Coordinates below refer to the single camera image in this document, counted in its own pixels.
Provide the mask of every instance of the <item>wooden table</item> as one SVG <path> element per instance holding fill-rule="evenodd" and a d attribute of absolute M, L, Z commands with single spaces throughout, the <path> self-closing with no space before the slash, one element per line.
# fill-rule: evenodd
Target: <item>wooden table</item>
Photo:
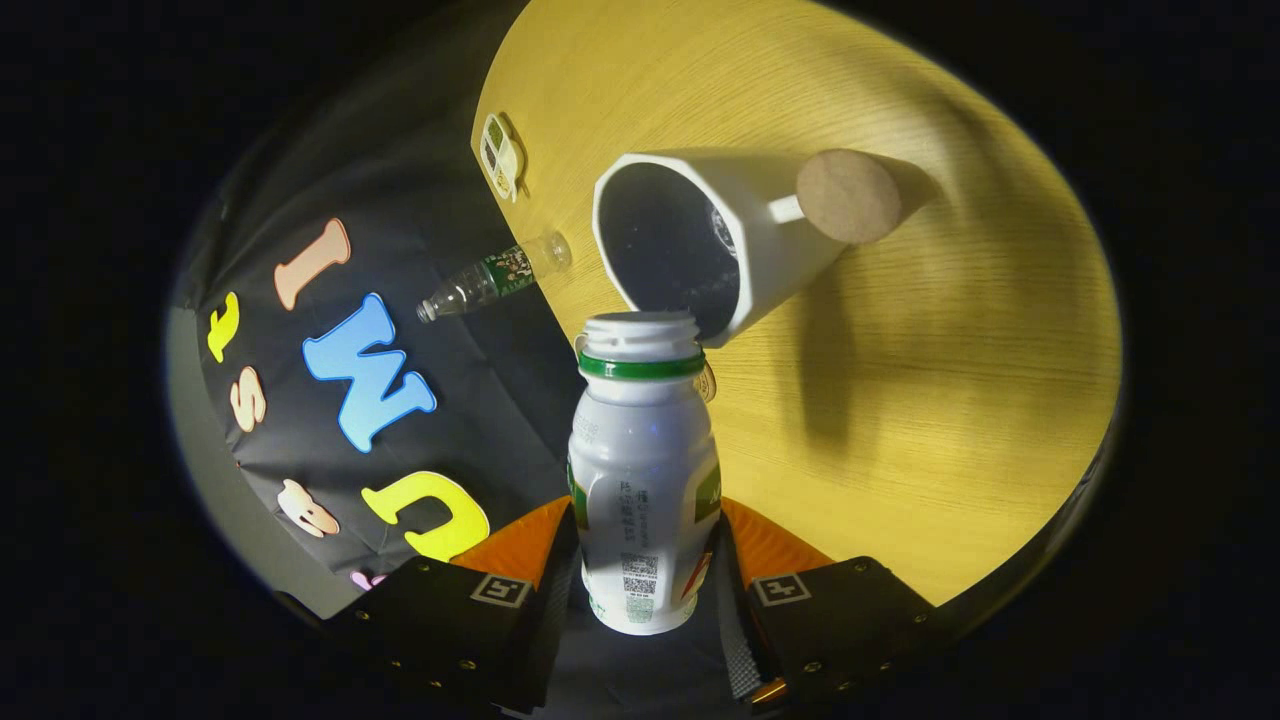
<path fill-rule="evenodd" d="M 1102 247 L 1051 161 L 915 51 L 799 0 L 532 0 L 476 108 L 527 154 L 513 234 L 559 229 L 567 338 L 625 310 L 591 191 L 626 151 L 851 147 L 937 196 L 709 351 L 724 493 L 941 603 L 1023 546 L 1092 460 L 1120 384 Z"/>

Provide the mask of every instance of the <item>mug handle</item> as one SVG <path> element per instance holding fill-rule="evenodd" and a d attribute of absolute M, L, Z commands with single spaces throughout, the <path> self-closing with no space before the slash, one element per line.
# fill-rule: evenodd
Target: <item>mug handle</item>
<path fill-rule="evenodd" d="M 768 204 L 777 224 L 808 219 L 822 234 L 861 245 L 893 232 L 902 222 L 902 196 L 893 176 L 870 155 L 823 150 L 805 160 L 796 192 Z"/>

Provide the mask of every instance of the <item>green label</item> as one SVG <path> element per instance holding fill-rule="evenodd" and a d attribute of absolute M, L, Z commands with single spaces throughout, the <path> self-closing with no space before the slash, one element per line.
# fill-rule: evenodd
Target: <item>green label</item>
<path fill-rule="evenodd" d="M 529 264 L 529 255 L 518 245 L 485 258 L 484 266 L 498 288 L 498 297 L 534 284 L 534 268 Z"/>
<path fill-rule="evenodd" d="M 712 512 L 719 510 L 719 465 L 698 483 L 698 495 L 694 502 L 694 523 L 700 523 Z"/>
<path fill-rule="evenodd" d="M 573 520 L 577 521 L 577 529 L 589 530 L 590 527 L 586 524 L 586 491 L 573 479 L 573 464 L 566 462 L 564 468 L 568 470 L 568 496 L 573 500 Z"/>

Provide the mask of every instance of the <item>blue letter w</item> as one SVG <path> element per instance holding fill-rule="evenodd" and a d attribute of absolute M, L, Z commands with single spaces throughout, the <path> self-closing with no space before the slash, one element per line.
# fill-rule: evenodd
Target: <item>blue letter w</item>
<path fill-rule="evenodd" d="M 317 380 L 351 380 L 347 398 L 338 411 L 338 427 L 361 452 L 374 447 L 374 436 L 415 410 L 435 410 L 435 395 L 417 373 L 404 373 L 404 384 L 390 395 L 392 382 L 404 364 L 404 352 L 364 355 L 374 345 L 396 340 L 396 328 L 383 299 L 365 296 L 355 315 L 338 323 L 320 340 L 302 341 L 302 359 Z"/>

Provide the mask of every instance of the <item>white bottle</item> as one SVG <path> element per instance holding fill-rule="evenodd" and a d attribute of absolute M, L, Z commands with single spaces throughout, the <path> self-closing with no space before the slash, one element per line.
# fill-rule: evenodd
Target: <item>white bottle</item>
<path fill-rule="evenodd" d="M 582 580 L 602 623 L 631 635 L 678 628 L 710 564 L 721 478 L 704 359 L 689 313 L 614 313 L 586 322 L 588 388 L 568 441 Z"/>

